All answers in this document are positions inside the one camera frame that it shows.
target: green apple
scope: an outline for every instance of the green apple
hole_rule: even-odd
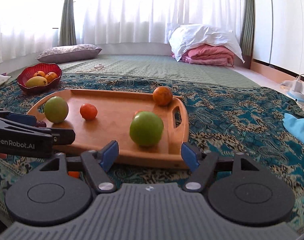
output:
[[[162,138],[164,124],[160,117],[153,112],[137,113],[130,125],[130,137],[140,146],[153,146]]]
[[[60,123],[69,113],[67,102],[61,97],[52,97],[44,105],[44,114],[52,123]]]

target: mango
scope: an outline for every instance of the mango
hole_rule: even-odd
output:
[[[25,83],[25,87],[27,88],[46,86],[46,85],[47,85],[46,78],[41,76],[32,77]]]

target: tray handle hole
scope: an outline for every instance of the tray handle hole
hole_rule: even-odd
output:
[[[253,164],[251,164],[246,159],[241,159],[241,170],[242,171],[259,171],[257,167],[255,167]]]
[[[176,107],[173,112],[174,112],[175,127],[177,128],[182,123],[182,118],[181,118],[181,113],[180,113],[179,107]]]
[[[45,103],[37,108],[37,111],[39,111],[39,113],[41,113],[41,114],[44,114],[44,105],[45,105]]]

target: white curtain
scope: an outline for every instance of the white curtain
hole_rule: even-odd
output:
[[[74,0],[78,43],[167,43],[181,24],[232,30],[240,40],[244,0]]]
[[[62,0],[0,0],[0,63],[57,44]]]

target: fruit bowl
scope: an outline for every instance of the fruit bowl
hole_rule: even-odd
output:
[[[33,77],[33,75],[37,71],[43,71],[45,74],[49,72],[54,72],[58,77],[55,78],[51,83],[47,84],[46,86],[36,86],[32,88],[27,88],[25,86],[26,82],[31,77]],[[25,68],[25,70],[23,70],[23,72],[17,77],[17,84],[20,87],[20,89],[27,94],[39,94],[44,92],[45,90],[49,90],[56,87],[60,82],[61,76],[62,76],[62,69],[57,64],[39,63],[35,66]]]

